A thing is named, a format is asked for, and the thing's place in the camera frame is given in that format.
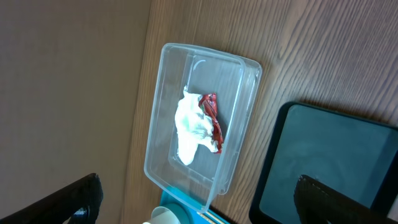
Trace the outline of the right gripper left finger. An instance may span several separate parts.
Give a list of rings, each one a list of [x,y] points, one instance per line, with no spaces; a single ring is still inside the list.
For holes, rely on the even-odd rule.
[[[103,200],[98,174],[89,174],[1,219],[1,223],[96,223]]]

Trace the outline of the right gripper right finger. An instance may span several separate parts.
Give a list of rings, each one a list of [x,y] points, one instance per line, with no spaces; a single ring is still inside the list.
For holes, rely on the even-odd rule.
[[[307,175],[298,178],[294,204],[304,224],[397,224]]]

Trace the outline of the white napkin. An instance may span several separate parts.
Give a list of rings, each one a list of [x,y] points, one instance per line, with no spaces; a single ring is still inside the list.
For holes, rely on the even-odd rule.
[[[210,152],[215,150],[211,143],[213,130],[211,118],[205,115],[198,105],[201,96],[201,94],[188,92],[185,86],[183,98],[178,101],[175,112],[177,155],[186,166],[193,162],[199,145],[205,146]]]

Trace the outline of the red snack wrapper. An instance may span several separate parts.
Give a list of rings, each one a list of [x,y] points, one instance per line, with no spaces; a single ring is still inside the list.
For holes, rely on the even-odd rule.
[[[224,139],[222,136],[221,126],[217,120],[218,108],[217,108],[217,97],[215,93],[202,95],[199,100],[199,107],[202,109],[205,115],[211,118],[213,125],[211,143],[214,145],[215,150],[211,150],[213,154],[221,154]]]

